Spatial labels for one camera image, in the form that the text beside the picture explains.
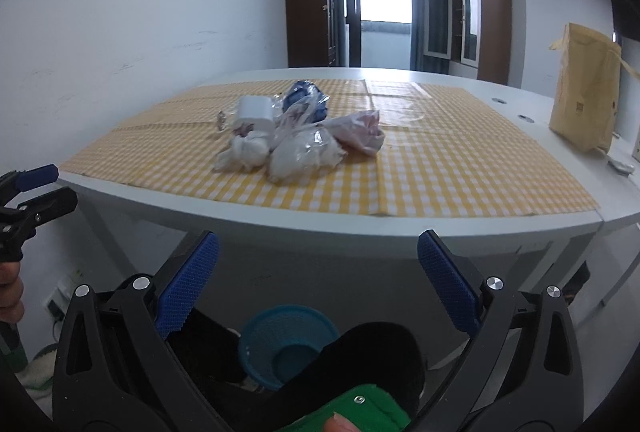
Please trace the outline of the person's left hand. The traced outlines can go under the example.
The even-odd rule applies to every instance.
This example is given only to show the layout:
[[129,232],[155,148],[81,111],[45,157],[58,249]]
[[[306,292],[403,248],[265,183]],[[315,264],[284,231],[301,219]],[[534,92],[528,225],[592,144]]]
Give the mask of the person's left hand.
[[0,266],[0,320],[7,324],[17,324],[25,313],[20,273],[20,262],[2,263]]

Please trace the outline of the person's right hand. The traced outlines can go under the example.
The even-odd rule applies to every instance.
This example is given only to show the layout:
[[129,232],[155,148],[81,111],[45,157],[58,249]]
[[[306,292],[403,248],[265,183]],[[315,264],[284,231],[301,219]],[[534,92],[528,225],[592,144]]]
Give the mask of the person's right hand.
[[360,430],[347,418],[334,412],[333,416],[323,423],[322,432],[360,432]]

